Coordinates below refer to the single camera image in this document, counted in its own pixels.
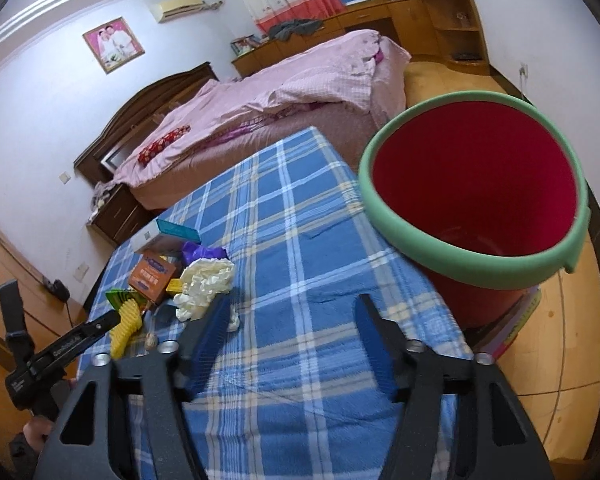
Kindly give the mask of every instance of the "blue plaid blanket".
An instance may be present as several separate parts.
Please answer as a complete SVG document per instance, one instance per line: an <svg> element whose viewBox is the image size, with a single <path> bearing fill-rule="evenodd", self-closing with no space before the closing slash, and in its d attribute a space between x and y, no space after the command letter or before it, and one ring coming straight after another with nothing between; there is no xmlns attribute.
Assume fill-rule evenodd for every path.
<svg viewBox="0 0 600 480"><path fill-rule="evenodd" d="M162 215L224 246L236 264L229 334L206 390L184 410L209 478L376 480L398 406L377 389L353 321L371 294L384 317L437 352L469 357L446 306L423 274L371 227L356 177L309 128L225 171ZM139 257L125 243L107 266L90 318L110 308L104 291L126 287ZM160 341L182 325L171 307L151 320ZM144 332L127 348L142 353ZM108 351L109 337L87 350ZM432 478L446 478L453 398L443 399ZM136 460L155 477L142 421L130 400Z"/></svg>

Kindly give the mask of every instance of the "gray cloth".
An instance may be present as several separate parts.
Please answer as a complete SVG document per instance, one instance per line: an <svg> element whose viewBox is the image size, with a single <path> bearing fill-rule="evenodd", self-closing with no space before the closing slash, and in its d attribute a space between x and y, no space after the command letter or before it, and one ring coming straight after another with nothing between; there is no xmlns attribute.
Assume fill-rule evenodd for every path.
<svg viewBox="0 0 600 480"><path fill-rule="evenodd" d="M288 20L269 29L269 37L274 40L289 41L293 33L310 36L322 27L322 20Z"/></svg>
<svg viewBox="0 0 600 480"><path fill-rule="evenodd" d="M107 200L113 190L118 184L109 180L108 182L99 182L93 189L93 196L91 197L91 210L96 211L98 209L98 202L100 199Z"/></svg>

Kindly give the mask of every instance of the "red pillow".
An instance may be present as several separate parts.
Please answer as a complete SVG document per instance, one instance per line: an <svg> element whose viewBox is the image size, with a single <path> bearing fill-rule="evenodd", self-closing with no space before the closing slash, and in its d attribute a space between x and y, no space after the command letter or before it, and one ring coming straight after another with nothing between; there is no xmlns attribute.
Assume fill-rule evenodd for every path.
<svg viewBox="0 0 600 480"><path fill-rule="evenodd" d="M181 126L175 130L171 130L168 134L164 134L160 139L155 140L145 147L138 155L138 162L142 166L146 166L158 153L162 152L167 146L173 144L181 136L191 130L191 126Z"/></svg>

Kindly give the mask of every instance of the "orange box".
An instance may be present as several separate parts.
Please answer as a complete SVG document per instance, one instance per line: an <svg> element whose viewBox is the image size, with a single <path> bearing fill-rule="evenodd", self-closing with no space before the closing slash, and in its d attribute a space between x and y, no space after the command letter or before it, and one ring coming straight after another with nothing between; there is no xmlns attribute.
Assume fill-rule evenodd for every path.
<svg viewBox="0 0 600 480"><path fill-rule="evenodd" d="M149 301L159 303L169 280L176 273L176 266L151 251L142 253L142 259L131 271L129 285Z"/></svg>

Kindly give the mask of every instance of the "wall socket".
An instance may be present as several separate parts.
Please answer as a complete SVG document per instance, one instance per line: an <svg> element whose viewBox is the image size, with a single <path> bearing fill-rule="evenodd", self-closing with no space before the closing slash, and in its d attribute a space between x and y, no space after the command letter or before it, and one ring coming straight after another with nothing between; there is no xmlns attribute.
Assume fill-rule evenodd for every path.
<svg viewBox="0 0 600 480"><path fill-rule="evenodd" d="M82 282L82 280L86 276L88 270L89 270L89 266L84 262L81 263L80 266L77 269L75 269L74 278L77 281Z"/></svg>

